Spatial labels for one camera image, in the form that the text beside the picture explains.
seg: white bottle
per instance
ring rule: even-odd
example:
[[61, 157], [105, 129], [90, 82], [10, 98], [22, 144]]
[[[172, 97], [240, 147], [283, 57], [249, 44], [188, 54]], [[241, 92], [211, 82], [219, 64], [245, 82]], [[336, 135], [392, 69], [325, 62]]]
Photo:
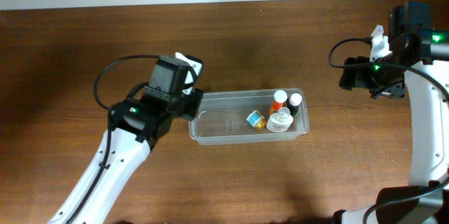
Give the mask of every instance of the white bottle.
[[292, 122], [293, 117], [290, 115], [290, 110], [287, 107], [282, 107], [279, 112], [273, 113], [269, 117], [267, 129], [276, 133], [285, 132]]

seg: orange bottle with white cap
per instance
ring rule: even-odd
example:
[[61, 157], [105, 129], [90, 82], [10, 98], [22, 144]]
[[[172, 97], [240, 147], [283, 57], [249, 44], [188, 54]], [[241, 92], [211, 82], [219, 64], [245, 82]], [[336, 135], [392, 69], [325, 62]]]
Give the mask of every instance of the orange bottle with white cap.
[[269, 110], [269, 114], [272, 115], [281, 109], [284, 102], [287, 101], [287, 93], [282, 90], [278, 90], [274, 93], [274, 102], [272, 108]]

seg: storage box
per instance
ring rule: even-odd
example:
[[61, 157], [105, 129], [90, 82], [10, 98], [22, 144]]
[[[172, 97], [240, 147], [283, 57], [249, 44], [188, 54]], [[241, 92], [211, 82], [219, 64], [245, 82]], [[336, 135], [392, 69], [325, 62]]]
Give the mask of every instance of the storage box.
[[258, 110], [268, 119], [277, 90], [280, 89], [204, 93], [196, 119], [189, 122], [190, 136], [200, 145], [223, 145], [293, 140], [307, 133], [306, 99], [298, 88], [282, 89], [288, 97], [294, 93], [302, 96], [299, 110], [286, 132], [274, 133], [266, 128], [257, 131], [246, 121], [253, 110]]

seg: brown wooden surface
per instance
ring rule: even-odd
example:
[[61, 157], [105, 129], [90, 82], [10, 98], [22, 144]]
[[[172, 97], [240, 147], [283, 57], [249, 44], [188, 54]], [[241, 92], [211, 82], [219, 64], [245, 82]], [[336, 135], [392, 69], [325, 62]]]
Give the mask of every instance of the brown wooden surface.
[[[0, 12], [0, 222], [45, 223], [91, 161], [106, 128], [92, 96], [113, 59], [175, 51], [203, 59], [211, 91], [301, 88], [310, 131], [294, 141], [204, 147], [177, 119], [134, 173], [107, 223], [268, 223], [330, 216], [405, 185], [409, 102], [338, 87], [338, 41], [387, 29], [405, 0], [291, 0]], [[449, 0], [431, 4], [449, 28]], [[368, 55], [363, 44], [336, 53]], [[154, 61], [125, 62], [101, 82], [116, 102]]]

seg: green led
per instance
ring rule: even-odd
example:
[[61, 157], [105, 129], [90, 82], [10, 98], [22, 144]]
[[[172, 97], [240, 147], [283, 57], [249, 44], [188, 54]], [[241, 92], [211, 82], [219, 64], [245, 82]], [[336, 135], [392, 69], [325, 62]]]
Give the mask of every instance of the green led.
[[439, 35], [432, 35], [432, 40], [435, 42], [439, 42], [440, 40], [442, 40], [442, 37]]

